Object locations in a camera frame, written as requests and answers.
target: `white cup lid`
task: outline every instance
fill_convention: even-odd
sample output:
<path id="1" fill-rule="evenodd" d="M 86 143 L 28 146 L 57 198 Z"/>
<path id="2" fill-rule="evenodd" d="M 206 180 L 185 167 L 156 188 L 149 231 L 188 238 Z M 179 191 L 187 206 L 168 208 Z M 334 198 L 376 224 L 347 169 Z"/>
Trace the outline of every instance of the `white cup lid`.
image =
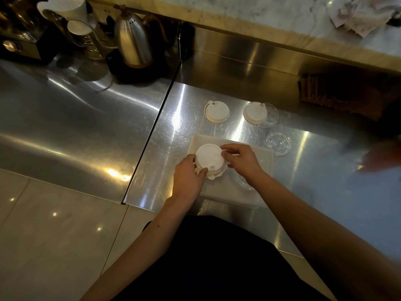
<path id="1" fill-rule="evenodd" d="M 208 168 L 209 171 L 218 171 L 224 166 L 224 158 L 221 156 L 219 146 L 215 144 L 205 144 L 196 152 L 199 167 Z"/>
<path id="2" fill-rule="evenodd" d="M 244 107 L 243 115 L 250 124 L 262 124 L 268 117 L 268 111 L 264 103 L 250 102 Z"/>
<path id="3" fill-rule="evenodd" d="M 208 101 L 204 114 L 207 119 L 215 124 L 221 124 L 230 116 L 230 109 L 221 101 Z"/>

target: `forearm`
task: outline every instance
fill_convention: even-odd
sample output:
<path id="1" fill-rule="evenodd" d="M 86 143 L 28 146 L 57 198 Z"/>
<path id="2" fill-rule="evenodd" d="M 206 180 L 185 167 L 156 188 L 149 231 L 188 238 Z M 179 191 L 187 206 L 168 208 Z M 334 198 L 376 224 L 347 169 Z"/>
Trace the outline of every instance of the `forearm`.
<path id="1" fill-rule="evenodd" d="M 251 184 L 337 297 L 392 299 L 400 293 L 398 271 L 363 239 L 265 173 Z"/>
<path id="2" fill-rule="evenodd" d="M 189 207 L 178 207 L 173 198 L 82 297 L 84 300 L 110 300 L 138 278 L 166 253 Z"/>

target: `coffee machine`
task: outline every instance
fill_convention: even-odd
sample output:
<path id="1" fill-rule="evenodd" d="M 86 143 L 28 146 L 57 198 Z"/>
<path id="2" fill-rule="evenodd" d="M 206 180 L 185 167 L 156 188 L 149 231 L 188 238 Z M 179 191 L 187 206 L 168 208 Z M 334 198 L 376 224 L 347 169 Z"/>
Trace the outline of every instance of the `coffee machine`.
<path id="1" fill-rule="evenodd" d="M 65 43 L 57 26 L 38 12 L 40 0 L 0 0 L 0 57 L 50 62 Z"/>

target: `hand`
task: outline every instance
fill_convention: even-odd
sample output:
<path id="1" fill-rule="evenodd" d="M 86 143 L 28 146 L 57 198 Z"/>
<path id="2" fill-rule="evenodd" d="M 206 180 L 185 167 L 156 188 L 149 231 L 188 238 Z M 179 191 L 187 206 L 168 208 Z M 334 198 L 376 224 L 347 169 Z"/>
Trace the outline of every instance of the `hand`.
<path id="1" fill-rule="evenodd" d="M 246 144 L 224 144 L 220 148 L 225 150 L 221 156 L 230 163 L 228 167 L 234 168 L 239 175 L 247 180 L 248 184 L 251 185 L 253 177 L 264 173 L 250 146 Z"/>
<path id="2" fill-rule="evenodd" d="M 189 154 L 175 168 L 173 195 L 175 201 L 183 203 L 188 209 L 195 202 L 202 190 L 208 168 L 203 168 L 199 174 L 195 172 L 195 154 Z"/>

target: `knob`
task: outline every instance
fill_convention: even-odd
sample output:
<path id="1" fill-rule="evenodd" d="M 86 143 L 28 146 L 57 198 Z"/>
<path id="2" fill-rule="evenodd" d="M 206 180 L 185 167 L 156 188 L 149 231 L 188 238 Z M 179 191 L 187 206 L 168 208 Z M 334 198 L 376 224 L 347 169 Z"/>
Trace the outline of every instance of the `knob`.
<path id="1" fill-rule="evenodd" d="M 10 52 L 17 52 L 20 50 L 20 47 L 18 46 L 18 44 L 11 40 L 4 40 L 3 46 Z"/>

